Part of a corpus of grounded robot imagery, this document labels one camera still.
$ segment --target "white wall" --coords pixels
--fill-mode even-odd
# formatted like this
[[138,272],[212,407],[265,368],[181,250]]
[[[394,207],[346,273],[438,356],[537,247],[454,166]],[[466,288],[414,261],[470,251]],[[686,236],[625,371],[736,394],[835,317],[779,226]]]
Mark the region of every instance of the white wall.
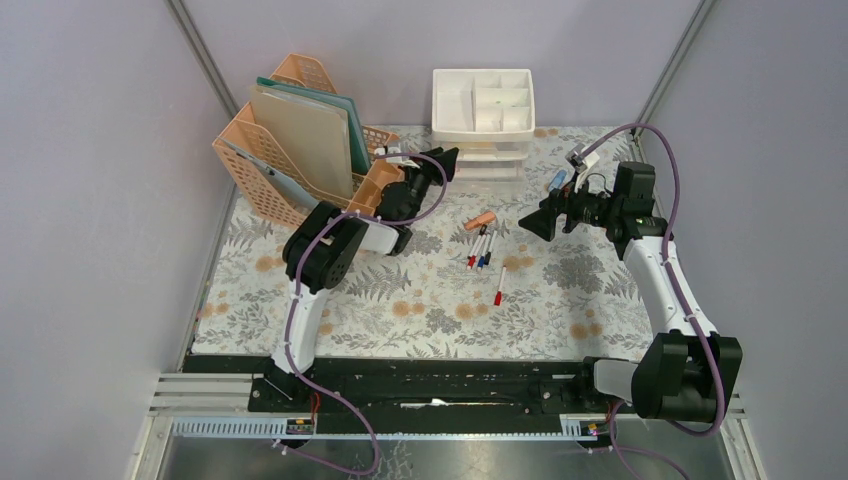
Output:
[[655,119],[680,162],[686,275],[742,344],[770,480],[848,470],[846,24],[844,0],[721,2]]
[[187,0],[233,95],[315,57],[365,123],[430,124],[434,68],[530,68],[537,125],[632,121],[698,0]]
[[0,477],[121,478],[176,360],[226,124],[162,1],[4,2]]

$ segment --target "blue marker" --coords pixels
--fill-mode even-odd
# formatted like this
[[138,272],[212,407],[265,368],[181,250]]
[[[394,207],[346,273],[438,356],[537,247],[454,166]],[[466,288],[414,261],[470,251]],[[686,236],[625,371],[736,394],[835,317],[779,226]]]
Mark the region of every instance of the blue marker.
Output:
[[557,188],[562,188],[565,185],[565,170],[560,170],[557,172],[554,179],[551,180],[551,184],[548,185],[548,192],[553,192]]

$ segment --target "table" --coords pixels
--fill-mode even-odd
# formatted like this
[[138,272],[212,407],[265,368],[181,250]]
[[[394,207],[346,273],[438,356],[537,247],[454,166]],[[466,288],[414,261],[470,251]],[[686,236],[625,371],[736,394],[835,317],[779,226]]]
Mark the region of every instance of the table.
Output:
[[[430,148],[421,126],[396,132],[412,151]],[[546,127],[535,132],[516,199],[451,194],[397,257],[359,253],[322,312],[316,354],[347,357],[580,360],[639,359],[652,334],[636,284],[599,228],[581,225],[548,243],[518,227],[547,195],[565,154],[608,127]],[[602,146],[598,169],[612,188],[617,163],[629,161],[626,139]],[[592,191],[604,178],[591,177]],[[428,198],[433,198],[431,189]],[[468,271],[473,235],[462,224],[492,210],[499,239],[492,265]],[[292,229],[260,219],[235,199],[226,239],[198,312],[195,354],[270,354],[283,330],[288,279],[281,258]],[[501,265],[504,300],[493,305]]]

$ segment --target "tabletop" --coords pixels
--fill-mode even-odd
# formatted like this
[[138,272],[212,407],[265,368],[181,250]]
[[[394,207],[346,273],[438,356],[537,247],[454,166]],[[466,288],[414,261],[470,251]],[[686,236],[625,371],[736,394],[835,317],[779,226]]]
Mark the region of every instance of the tabletop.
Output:
[[[380,127],[397,133],[411,151],[430,148],[421,126]],[[545,242],[518,227],[538,208],[565,154],[608,127],[536,130],[525,162],[527,189],[515,199],[452,194],[429,217],[412,225],[403,253],[357,254],[329,295],[318,330],[316,355],[467,359],[581,360],[604,356],[639,359],[652,334],[636,283],[603,230],[581,225]],[[629,161],[623,136],[604,144],[591,189],[612,188],[618,162]],[[432,187],[428,199],[435,197]],[[487,210],[503,235],[489,267],[466,269],[475,233],[463,224]],[[282,250],[293,229],[260,219],[241,195],[235,199],[226,239],[206,301],[198,312],[196,354],[270,354],[288,308]],[[501,266],[507,274],[503,303],[493,305]]]

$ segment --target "floral tablecloth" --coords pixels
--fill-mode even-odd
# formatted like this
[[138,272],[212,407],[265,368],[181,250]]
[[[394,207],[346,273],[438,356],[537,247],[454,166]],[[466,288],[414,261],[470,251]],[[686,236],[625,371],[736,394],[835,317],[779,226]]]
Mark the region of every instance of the floral tablecloth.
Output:
[[[425,127],[385,127],[411,150],[430,147]],[[546,194],[564,155],[606,127],[540,128],[526,161],[528,188],[514,200],[451,194],[397,257],[357,254],[323,310],[319,356],[578,360],[586,355],[637,359],[651,329],[636,284],[598,228],[581,225],[545,242],[518,227]],[[599,149],[599,172],[612,188],[617,163],[629,160],[621,136]],[[592,190],[604,179],[592,176]],[[429,197],[435,195],[431,189]],[[462,224],[486,210],[504,237],[491,266],[465,268],[473,240]],[[292,230],[257,217],[236,199],[192,345],[198,354],[269,354],[287,313],[281,258]],[[504,300],[493,305],[501,266]]]

